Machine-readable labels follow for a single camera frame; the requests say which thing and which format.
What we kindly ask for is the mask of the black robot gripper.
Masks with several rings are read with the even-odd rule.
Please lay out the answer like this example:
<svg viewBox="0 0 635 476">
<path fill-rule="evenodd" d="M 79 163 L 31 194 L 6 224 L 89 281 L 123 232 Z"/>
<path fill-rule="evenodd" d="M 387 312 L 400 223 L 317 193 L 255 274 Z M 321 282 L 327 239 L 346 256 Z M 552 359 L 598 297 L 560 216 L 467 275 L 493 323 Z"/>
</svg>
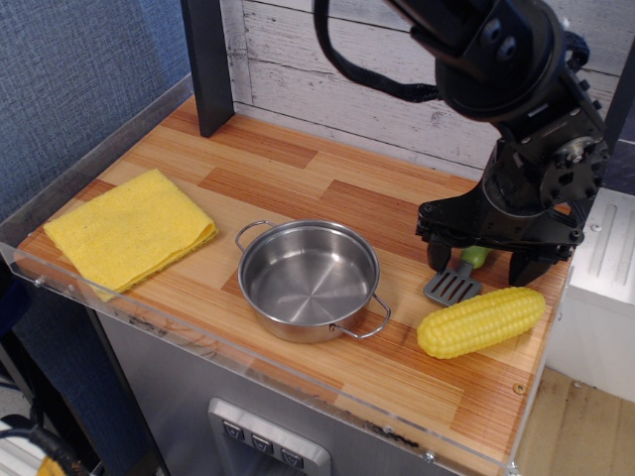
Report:
<svg viewBox="0 0 635 476">
<path fill-rule="evenodd" d="M 469 192 L 423 203 L 417 234 L 428 242 L 428 264 L 443 272 L 452 248 L 480 245 L 511 255 L 508 284 L 526 287 L 565 260 L 583 227 L 609 159 L 601 139 L 582 136 L 534 164 L 520 145 L 498 140 Z"/>
</svg>

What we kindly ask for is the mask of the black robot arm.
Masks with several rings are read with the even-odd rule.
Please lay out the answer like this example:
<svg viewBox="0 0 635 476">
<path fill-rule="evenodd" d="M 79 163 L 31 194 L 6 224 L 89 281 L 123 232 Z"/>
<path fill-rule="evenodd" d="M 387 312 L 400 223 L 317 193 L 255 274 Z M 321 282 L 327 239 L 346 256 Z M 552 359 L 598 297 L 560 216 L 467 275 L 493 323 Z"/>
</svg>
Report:
<svg viewBox="0 0 635 476">
<path fill-rule="evenodd" d="M 598 102 L 577 71 L 586 52 L 542 1 L 400 1 L 412 36 L 436 60 L 442 100 L 499 131 L 471 191 L 428 201 L 417 232 L 442 269 L 455 248 L 511 253 L 525 286 L 583 239 L 610 157 Z"/>
</svg>

